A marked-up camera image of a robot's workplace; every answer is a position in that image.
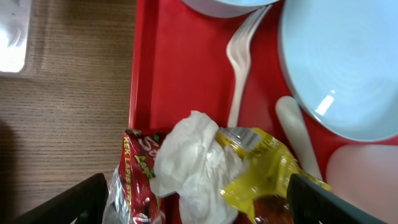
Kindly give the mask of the yellow snack wrapper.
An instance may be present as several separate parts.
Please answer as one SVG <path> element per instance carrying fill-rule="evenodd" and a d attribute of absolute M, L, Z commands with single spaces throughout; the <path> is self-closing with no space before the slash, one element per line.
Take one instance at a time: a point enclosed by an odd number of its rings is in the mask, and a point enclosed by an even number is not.
<path fill-rule="evenodd" d="M 243 160 L 243 173 L 221 190 L 221 195 L 251 223 L 294 222 L 287 201 L 292 174 L 331 190 L 327 183 L 303 171 L 285 144 L 259 128 L 221 128 L 215 140 Z"/>

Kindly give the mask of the white tissue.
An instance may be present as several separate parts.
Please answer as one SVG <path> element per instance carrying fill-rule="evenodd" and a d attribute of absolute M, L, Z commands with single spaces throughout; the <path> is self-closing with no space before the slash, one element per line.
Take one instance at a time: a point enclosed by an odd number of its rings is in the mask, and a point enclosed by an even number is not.
<path fill-rule="evenodd" d="M 182 223 L 233 223 L 238 216 L 221 193 L 243 162 L 216 142 L 218 130 L 208 115 L 192 111 L 174 126 L 155 157 L 150 189 L 161 198 L 178 194 Z"/>

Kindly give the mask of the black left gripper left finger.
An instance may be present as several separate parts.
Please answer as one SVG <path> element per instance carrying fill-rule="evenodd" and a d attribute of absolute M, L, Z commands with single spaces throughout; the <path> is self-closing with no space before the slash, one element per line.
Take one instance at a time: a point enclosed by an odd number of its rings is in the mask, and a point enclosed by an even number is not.
<path fill-rule="evenodd" d="M 12 222 L 101 224 L 108 195 L 105 176 L 98 173 L 18 216 Z"/>

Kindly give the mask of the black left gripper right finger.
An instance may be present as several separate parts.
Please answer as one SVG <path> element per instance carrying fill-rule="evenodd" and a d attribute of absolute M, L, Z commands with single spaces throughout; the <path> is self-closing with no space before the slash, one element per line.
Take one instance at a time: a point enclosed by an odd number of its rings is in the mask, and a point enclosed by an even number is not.
<path fill-rule="evenodd" d="M 299 174 L 290 176 L 287 200 L 295 224 L 383 224 Z"/>

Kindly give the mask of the red snack wrapper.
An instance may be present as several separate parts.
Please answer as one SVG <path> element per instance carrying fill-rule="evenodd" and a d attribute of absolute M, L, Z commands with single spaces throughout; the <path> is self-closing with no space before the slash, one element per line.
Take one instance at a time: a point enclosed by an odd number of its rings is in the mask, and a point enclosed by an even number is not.
<path fill-rule="evenodd" d="M 109 184 L 104 224 L 163 224 L 164 200 L 154 195 L 150 180 L 156 178 L 154 159 L 165 135 L 127 129 L 123 134 L 120 162 Z"/>

